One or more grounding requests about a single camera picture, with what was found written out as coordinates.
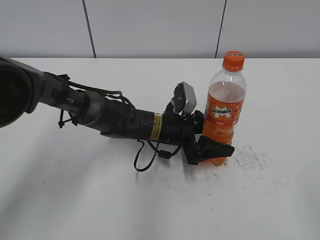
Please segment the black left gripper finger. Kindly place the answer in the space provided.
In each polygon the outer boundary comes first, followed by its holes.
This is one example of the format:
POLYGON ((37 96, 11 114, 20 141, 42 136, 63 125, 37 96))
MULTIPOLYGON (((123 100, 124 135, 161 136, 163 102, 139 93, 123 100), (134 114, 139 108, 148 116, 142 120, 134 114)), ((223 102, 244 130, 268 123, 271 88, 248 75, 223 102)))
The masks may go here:
POLYGON ((203 135, 199 138, 196 146, 198 147, 197 163, 207 161, 213 164, 224 164, 235 151, 232 145, 212 140, 203 135))

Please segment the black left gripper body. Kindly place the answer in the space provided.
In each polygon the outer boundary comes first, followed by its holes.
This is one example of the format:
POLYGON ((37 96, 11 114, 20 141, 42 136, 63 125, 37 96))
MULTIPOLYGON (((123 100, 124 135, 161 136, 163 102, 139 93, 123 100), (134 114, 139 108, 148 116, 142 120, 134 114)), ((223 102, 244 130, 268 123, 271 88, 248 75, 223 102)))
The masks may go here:
POLYGON ((195 110, 194 113, 184 113, 184 137, 182 149, 186 161, 190 165, 202 162, 204 138, 202 136, 204 114, 195 110))

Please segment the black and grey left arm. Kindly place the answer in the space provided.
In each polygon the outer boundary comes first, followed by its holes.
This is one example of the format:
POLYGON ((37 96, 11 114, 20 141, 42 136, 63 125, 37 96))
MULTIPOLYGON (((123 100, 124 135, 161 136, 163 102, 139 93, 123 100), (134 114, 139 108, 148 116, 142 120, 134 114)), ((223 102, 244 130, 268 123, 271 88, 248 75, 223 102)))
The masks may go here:
POLYGON ((170 159, 173 152, 160 144, 176 146, 190 165, 230 157, 234 147, 202 134, 204 115, 195 109, 196 96, 186 82, 176 85, 164 113, 137 109, 121 91, 104 90, 72 82, 68 75, 40 71, 25 63, 0 59, 0 125, 5 127, 38 103, 68 113, 69 122, 110 138, 133 139, 148 144, 154 154, 170 159))

